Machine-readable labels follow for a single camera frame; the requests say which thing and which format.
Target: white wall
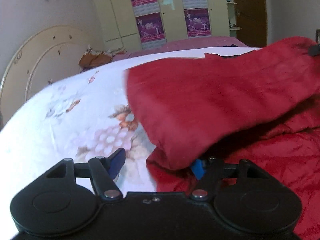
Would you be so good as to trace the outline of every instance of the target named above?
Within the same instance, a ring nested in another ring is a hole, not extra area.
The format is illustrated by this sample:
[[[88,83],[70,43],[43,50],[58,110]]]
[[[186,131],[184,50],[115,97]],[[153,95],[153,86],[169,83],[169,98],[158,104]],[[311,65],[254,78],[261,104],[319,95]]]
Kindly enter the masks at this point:
[[[93,0],[0,0],[0,79],[24,41],[54,25],[78,27],[104,48]]]
[[[292,36],[315,39],[320,0],[266,0],[268,44]]]

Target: white bedsheet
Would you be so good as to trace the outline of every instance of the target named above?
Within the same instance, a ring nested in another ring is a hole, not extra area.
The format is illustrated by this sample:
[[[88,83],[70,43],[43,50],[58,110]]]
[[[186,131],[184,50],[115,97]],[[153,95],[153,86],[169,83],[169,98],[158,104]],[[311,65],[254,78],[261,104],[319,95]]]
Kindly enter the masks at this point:
[[[14,195],[61,159],[75,159],[72,147],[67,147],[72,137],[88,129],[95,131],[119,124],[108,116],[116,105],[127,104],[123,70],[165,57],[204,57],[205,52],[231,56],[251,50],[253,48],[213,47],[130,58],[56,82],[36,94],[0,133],[1,239],[10,239],[17,233],[9,210]],[[79,104],[66,113],[64,107],[77,99]],[[50,109],[55,110],[51,117]],[[155,190],[145,167],[145,159],[154,146],[148,140],[140,143],[144,146],[141,149],[147,152],[140,155],[138,152],[135,161],[126,163],[117,181],[124,194]],[[88,179],[77,182],[92,190]]]

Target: bed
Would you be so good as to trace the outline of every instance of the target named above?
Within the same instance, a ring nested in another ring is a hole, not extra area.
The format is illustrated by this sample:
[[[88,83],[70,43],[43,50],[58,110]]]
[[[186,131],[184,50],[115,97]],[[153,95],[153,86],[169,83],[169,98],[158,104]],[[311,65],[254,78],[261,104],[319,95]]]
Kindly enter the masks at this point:
[[[1,81],[1,127],[45,86],[78,74],[79,59],[89,44],[93,44],[90,36],[70,25],[50,27],[24,42]]]
[[[137,51],[132,53],[127,52],[126,54],[123,54],[123,55],[116,55],[113,61],[126,59],[126,58],[139,57],[143,55],[150,55],[155,53],[163,53],[163,52],[187,50],[187,49],[224,47],[224,46],[248,47],[234,37],[227,37],[227,36],[197,37],[194,39],[171,41],[161,46],[160,48],[156,48],[156,49],[147,49],[147,50]]]
[[[253,48],[209,47],[128,58],[56,81],[30,97],[0,133],[5,175],[2,181],[5,193],[0,204],[2,226],[6,228],[2,238],[9,239],[17,233],[9,210],[17,192],[63,158],[83,162],[94,157],[92,151],[79,153],[79,149],[97,149],[98,145],[92,142],[95,136],[110,127],[119,127],[119,120],[110,116],[119,106],[127,105],[125,69],[165,57],[204,57],[205,52],[231,56],[251,50]],[[155,146],[140,126],[130,136],[129,157],[116,183],[124,195],[128,191],[155,191],[145,167],[145,160]],[[92,190],[89,179],[77,179],[77,183]]]

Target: red cloth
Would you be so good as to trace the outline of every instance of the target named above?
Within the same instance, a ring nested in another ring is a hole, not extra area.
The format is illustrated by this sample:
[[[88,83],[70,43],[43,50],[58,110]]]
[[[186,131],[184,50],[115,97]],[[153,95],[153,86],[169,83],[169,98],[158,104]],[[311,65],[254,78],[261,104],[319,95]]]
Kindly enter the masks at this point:
[[[237,58],[167,58],[128,71],[127,95],[156,149],[147,167],[158,191],[189,191],[188,167],[209,149],[250,159],[301,199],[295,232],[320,237],[320,56],[307,38]]]

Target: bed headboard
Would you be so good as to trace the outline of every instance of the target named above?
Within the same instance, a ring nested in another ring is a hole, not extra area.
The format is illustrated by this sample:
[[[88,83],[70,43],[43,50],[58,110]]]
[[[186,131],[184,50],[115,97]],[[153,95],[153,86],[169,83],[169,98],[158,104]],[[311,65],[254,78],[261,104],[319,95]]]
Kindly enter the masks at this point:
[[[14,54],[1,81],[3,125],[44,87],[79,73],[78,62],[90,42],[87,33],[69,25],[53,26],[30,37]]]

